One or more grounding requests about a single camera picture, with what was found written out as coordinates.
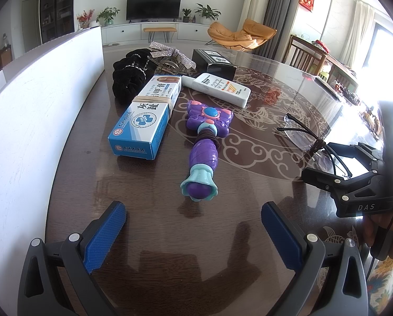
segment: black box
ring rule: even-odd
[[[207,72],[214,76],[233,81],[237,66],[214,50],[194,50],[192,60],[196,63],[198,76]]]

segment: orange lounge chair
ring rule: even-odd
[[[256,49],[267,40],[274,37],[277,30],[256,23],[253,20],[246,19],[243,23],[243,29],[232,32],[219,22],[214,22],[208,29],[208,35],[212,41],[226,48],[238,51],[248,51]]]

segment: white cabinet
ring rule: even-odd
[[[211,40],[207,33],[209,26],[197,23],[174,23],[174,22],[142,22],[127,23],[123,25],[113,25],[102,27],[101,40],[103,44],[112,44],[118,42],[134,42],[146,43],[148,41],[148,33],[144,32],[144,28],[158,27],[174,27],[177,32],[170,32],[172,43],[178,40],[209,42]],[[154,40],[164,43],[163,32],[156,32]]]
[[[101,43],[107,44],[107,29],[105,28],[101,29]]]
[[[178,27],[178,39],[199,40],[201,42],[209,42],[211,40],[207,33],[209,26],[181,23]]]
[[[107,43],[141,40],[141,25],[123,25],[106,28]]]
[[[144,28],[158,28],[158,27],[173,27],[178,29],[178,24],[176,23],[143,23],[141,24],[141,39],[148,40],[148,32],[144,32]],[[177,32],[170,32],[169,34],[170,39],[177,39],[178,33]],[[164,33],[163,32],[155,32],[154,33],[154,40],[163,40],[164,42]]]

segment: window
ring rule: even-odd
[[[378,100],[393,101],[393,34],[378,23],[358,80],[356,93],[369,107]]]

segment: white tube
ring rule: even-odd
[[[197,78],[182,76],[182,85],[242,108],[246,107],[250,95],[249,88],[210,73],[202,73]]]

